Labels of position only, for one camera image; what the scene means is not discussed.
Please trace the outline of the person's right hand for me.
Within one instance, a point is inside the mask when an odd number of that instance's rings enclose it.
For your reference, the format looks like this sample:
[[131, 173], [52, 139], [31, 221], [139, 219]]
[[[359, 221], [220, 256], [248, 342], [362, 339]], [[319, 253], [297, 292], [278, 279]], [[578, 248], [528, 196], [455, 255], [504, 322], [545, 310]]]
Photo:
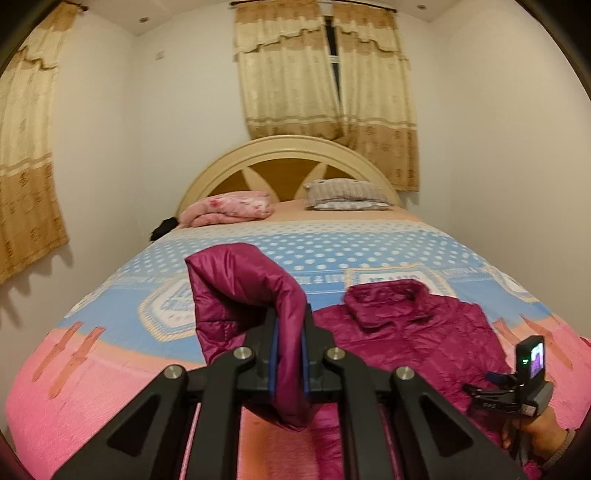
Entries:
[[502, 431], [502, 446], [508, 449], [514, 443], [514, 436], [521, 432], [530, 436], [534, 457], [543, 469], [550, 469], [565, 454], [572, 444], [577, 431], [562, 428], [552, 406], [548, 406], [538, 417], [518, 417], [505, 423]]

